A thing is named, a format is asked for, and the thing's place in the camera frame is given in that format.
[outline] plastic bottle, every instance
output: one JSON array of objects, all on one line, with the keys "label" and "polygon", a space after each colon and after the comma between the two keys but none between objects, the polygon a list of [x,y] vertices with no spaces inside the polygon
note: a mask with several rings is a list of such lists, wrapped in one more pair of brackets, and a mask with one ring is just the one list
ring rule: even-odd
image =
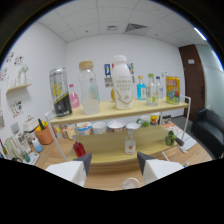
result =
[{"label": "plastic bottle", "polygon": [[163,84],[160,82],[159,76],[156,76],[156,84],[157,84],[158,91],[159,91],[158,99],[162,99],[163,98]]},{"label": "plastic bottle", "polygon": [[100,100],[96,76],[93,72],[93,62],[82,61],[79,63],[79,69],[84,113],[97,114],[100,112]]},{"label": "plastic bottle", "polygon": [[138,76],[139,83],[137,85],[138,100],[146,100],[146,85],[143,83],[143,77]]},{"label": "plastic bottle", "polygon": [[146,89],[147,106],[158,106],[158,87],[154,83],[153,74],[148,74],[149,83]]},{"label": "plastic bottle", "polygon": [[43,150],[43,147],[37,138],[33,138],[32,143],[37,152],[41,152]]},{"label": "plastic bottle", "polygon": [[133,107],[132,83],[133,79],[127,66],[127,58],[117,55],[113,58],[112,69],[115,107],[120,110]]},{"label": "plastic bottle", "polygon": [[69,92],[70,92],[69,99],[70,99],[72,108],[79,107],[79,97],[78,97],[78,94],[75,93],[73,84],[69,85]]},{"label": "plastic bottle", "polygon": [[133,133],[133,129],[128,129],[128,136],[125,138],[125,153],[127,155],[134,154],[136,150],[136,139]]}]

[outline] black chair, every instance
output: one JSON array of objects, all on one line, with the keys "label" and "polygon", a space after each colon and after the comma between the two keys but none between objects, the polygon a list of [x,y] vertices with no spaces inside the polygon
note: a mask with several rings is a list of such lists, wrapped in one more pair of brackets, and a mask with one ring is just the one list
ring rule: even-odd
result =
[{"label": "black chair", "polygon": [[204,108],[195,113],[191,132],[206,145],[215,159],[224,157],[224,119]]}]

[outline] shelf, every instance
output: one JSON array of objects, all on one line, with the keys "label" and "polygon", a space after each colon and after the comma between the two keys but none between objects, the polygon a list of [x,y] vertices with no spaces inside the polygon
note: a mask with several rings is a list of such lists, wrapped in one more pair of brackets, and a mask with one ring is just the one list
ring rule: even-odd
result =
[{"label": "shelf", "polygon": [[133,99],[133,108],[128,110],[118,110],[115,108],[115,103],[113,101],[101,101],[100,102],[100,112],[93,115],[86,115],[83,112],[83,107],[73,109],[73,113],[70,116],[64,118],[55,117],[51,119],[51,124],[66,124],[66,123],[76,123],[76,122],[86,122],[95,120],[104,120],[118,117],[127,117],[142,115],[147,113],[162,112],[169,110],[176,110],[181,108],[188,108],[188,104],[180,102],[179,104],[169,104],[166,102],[165,97],[159,100],[158,106],[147,106],[146,101],[141,101],[138,99]]},{"label": "shelf", "polygon": [[31,86],[31,85],[32,85],[32,83],[25,84],[25,85],[21,85],[21,86],[14,86],[14,87],[11,87],[11,88],[9,88],[9,89],[7,90],[6,94],[7,94],[7,93],[10,93],[10,92],[13,92],[13,91],[15,91],[15,90],[17,90],[17,89],[23,89],[23,88],[26,88],[27,86]]},{"label": "shelf", "polygon": [[[136,138],[136,152],[133,155],[125,153],[125,137],[127,131],[106,133],[100,135],[79,136],[80,141],[86,153],[92,153],[91,164],[116,163],[128,160],[136,160],[137,152],[150,155],[153,153],[164,151],[173,146],[166,146],[163,143],[165,136],[167,136],[167,129],[162,125],[150,126],[147,128],[139,128],[134,131]],[[72,149],[68,161],[76,159],[77,156]]]}]

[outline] water bottle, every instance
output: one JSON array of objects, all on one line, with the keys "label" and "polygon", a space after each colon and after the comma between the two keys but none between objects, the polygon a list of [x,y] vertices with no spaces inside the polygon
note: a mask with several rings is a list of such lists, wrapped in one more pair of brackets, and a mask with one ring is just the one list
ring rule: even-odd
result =
[{"label": "water bottle", "polygon": [[43,147],[37,138],[33,138],[32,143],[37,152],[41,152],[43,150]]},{"label": "water bottle", "polygon": [[100,99],[93,71],[92,61],[82,61],[79,63],[79,81],[82,89],[82,105],[85,114],[97,114],[100,112]]}]

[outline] ceiling light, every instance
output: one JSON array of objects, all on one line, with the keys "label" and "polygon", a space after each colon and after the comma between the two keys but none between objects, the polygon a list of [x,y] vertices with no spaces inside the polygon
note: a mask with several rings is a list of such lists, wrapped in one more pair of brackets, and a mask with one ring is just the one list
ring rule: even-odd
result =
[{"label": "ceiling light", "polygon": [[197,32],[198,32],[198,34],[201,36],[201,38],[203,39],[203,40],[206,40],[206,38],[201,34],[201,32],[197,29],[197,28],[194,28]]}]

